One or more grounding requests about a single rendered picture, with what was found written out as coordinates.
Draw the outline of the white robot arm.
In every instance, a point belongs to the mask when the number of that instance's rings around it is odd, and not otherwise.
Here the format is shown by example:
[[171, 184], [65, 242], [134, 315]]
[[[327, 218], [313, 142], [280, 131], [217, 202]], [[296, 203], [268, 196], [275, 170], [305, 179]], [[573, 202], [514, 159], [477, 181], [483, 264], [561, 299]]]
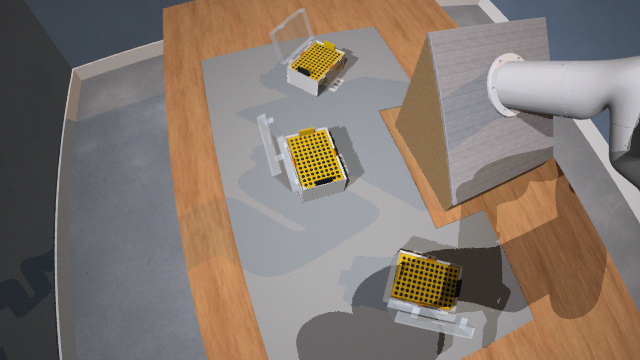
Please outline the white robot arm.
[[586, 120], [608, 108], [610, 163], [640, 190], [640, 56], [524, 61], [505, 53], [490, 67], [487, 92], [507, 117], [527, 111]]

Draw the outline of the grey bench mat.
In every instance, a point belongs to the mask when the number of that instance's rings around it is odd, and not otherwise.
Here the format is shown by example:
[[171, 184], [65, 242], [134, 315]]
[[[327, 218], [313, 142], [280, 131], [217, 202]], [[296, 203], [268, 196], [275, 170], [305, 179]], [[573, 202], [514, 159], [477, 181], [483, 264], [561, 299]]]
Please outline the grey bench mat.
[[[436, 229], [379, 111], [410, 78], [375, 27], [314, 35], [346, 52], [316, 97], [273, 44], [201, 60], [215, 150], [269, 360], [460, 360], [533, 320], [484, 210]], [[328, 89], [340, 78], [343, 83]], [[302, 202], [272, 177], [257, 117], [283, 136], [327, 127], [343, 192]], [[400, 251], [463, 266], [454, 314], [473, 338], [394, 322], [383, 296]]]

